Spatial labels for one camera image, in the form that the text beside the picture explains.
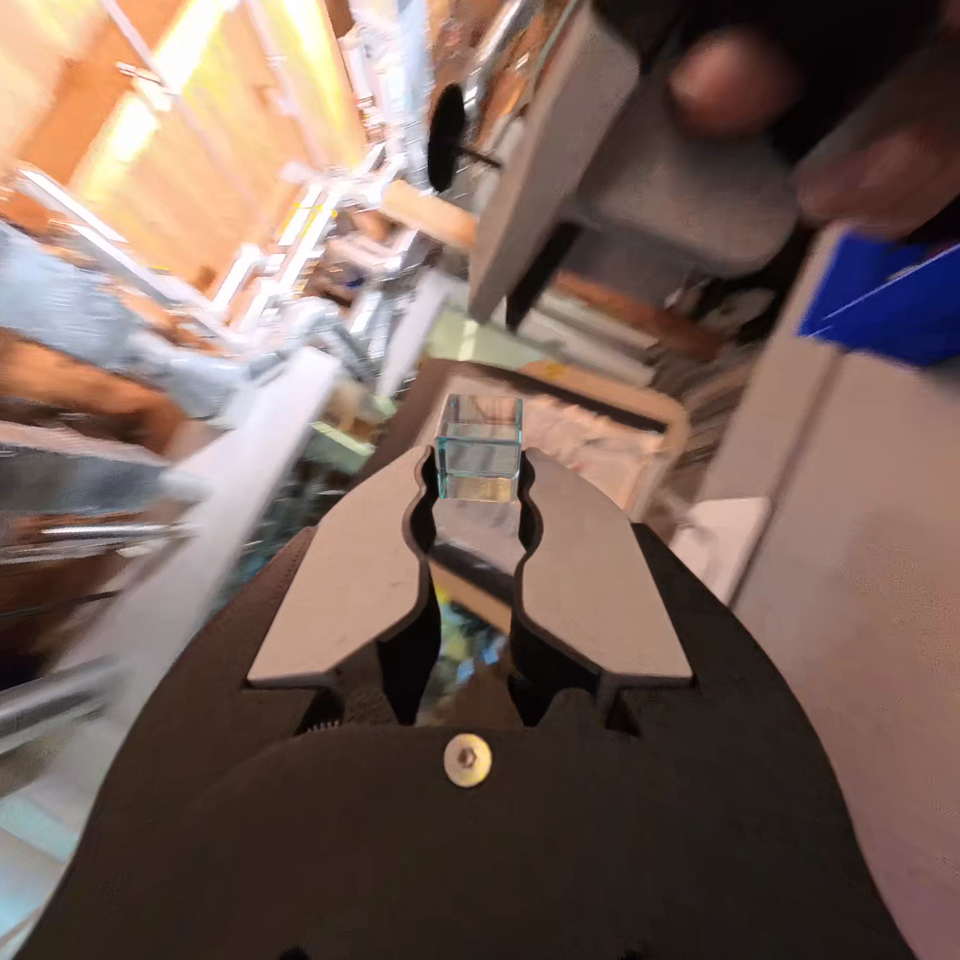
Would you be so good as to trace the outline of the blue plastic bin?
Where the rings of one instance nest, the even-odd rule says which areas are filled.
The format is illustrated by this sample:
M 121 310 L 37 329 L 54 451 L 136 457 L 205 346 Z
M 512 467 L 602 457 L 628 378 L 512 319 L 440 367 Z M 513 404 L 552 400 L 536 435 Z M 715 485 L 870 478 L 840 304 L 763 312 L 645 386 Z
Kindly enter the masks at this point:
M 959 245 L 842 233 L 798 335 L 914 368 L 958 360 Z

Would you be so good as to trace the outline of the wooden pillar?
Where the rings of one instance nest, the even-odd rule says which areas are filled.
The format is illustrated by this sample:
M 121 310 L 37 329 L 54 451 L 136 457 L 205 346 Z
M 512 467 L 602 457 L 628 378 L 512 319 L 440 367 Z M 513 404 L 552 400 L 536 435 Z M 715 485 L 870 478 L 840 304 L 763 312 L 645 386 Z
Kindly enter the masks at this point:
M 391 221 L 420 231 L 461 254 L 469 255 L 474 249 L 476 216 L 405 180 L 396 179 L 385 188 L 379 211 Z

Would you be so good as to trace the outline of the white tablet stand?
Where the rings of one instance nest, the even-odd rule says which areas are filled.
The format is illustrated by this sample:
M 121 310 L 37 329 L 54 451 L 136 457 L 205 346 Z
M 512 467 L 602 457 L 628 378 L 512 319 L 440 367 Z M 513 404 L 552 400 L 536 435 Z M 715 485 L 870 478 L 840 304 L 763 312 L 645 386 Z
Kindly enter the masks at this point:
M 771 514 L 766 497 L 702 500 L 678 522 L 673 554 L 723 604 L 734 599 Z

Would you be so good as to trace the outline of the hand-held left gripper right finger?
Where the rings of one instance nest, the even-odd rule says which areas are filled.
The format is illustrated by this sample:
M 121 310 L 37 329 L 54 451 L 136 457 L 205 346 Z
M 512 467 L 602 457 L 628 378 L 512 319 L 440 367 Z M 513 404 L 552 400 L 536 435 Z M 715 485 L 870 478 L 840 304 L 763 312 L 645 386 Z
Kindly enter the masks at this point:
M 694 672 L 628 515 L 536 448 L 518 487 L 511 697 L 538 724 L 555 696 L 588 695 L 602 720 L 628 690 L 687 689 Z

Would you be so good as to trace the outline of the black floor lamp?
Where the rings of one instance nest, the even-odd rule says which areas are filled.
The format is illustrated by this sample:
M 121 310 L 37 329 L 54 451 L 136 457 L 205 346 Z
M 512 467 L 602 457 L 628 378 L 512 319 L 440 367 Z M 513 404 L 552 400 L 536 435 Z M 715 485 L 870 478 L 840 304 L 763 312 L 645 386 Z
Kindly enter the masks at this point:
M 430 119 L 426 149 L 427 179 L 438 195 L 450 190 L 462 159 L 478 162 L 491 170 L 502 169 L 501 161 L 469 145 L 468 126 L 461 86 L 449 83 L 438 95 Z

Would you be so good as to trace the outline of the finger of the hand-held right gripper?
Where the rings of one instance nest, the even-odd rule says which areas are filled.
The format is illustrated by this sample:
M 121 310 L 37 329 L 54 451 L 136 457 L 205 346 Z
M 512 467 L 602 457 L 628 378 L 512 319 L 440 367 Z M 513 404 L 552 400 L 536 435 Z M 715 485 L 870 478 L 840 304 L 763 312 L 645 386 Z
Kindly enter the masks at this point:
M 578 5 L 477 222 L 467 297 L 475 321 L 505 305 L 516 330 L 554 279 L 585 230 L 578 189 L 639 77 L 635 51 L 590 2 Z

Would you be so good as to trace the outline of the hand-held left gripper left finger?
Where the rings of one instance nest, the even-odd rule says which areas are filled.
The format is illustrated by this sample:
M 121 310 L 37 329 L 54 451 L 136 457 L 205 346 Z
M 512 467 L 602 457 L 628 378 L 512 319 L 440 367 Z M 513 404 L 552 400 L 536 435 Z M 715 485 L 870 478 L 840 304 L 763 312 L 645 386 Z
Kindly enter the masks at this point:
M 428 553 L 434 450 L 413 447 L 318 522 L 246 674 L 257 690 L 329 690 L 365 664 L 400 724 L 415 724 L 441 648 Z

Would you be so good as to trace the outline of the person's right hand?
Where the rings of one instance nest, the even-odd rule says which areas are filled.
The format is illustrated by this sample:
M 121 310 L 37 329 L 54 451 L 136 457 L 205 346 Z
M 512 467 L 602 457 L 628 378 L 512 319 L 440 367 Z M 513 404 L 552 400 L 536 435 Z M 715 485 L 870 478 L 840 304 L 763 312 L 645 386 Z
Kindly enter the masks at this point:
M 693 131 L 733 138 L 785 115 L 802 81 L 771 41 L 736 29 L 699 41 L 668 88 Z M 863 108 L 798 166 L 798 210 L 817 225 L 905 238 L 958 200 L 958 38 L 924 52 Z

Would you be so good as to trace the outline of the framed instruction sheet stand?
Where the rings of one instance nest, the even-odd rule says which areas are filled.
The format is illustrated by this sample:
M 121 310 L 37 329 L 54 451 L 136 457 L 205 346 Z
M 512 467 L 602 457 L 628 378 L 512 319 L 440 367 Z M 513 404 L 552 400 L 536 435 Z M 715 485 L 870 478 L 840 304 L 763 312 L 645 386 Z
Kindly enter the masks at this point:
M 622 509 L 632 522 L 642 520 L 657 486 L 683 453 L 690 436 L 690 420 L 679 402 L 655 390 L 622 383 L 580 366 L 544 360 L 510 370 L 428 358 L 421 363 L 396 413 L 386 423 L 354 485 L 389 466 L 409 449 L 431 441 L 448 395 L 459 393 L 518 394 L 524 399 L 544 395 L 581 406 L 621 425 L 660 434 L 663 446 L 647 479 L 638 485 L 630 506 Z M 455 517 L 456 511 L 435 509 L 437 538 L 432 559 L 451 575 L 473 583 L 497 601 L 511 603 L 514 572 L 522 558 L 520 508 L 480 507 L 481 520 L 497 523 L 470 527 L 454 520 L 452 533 L 442 524 L 447 516 Z

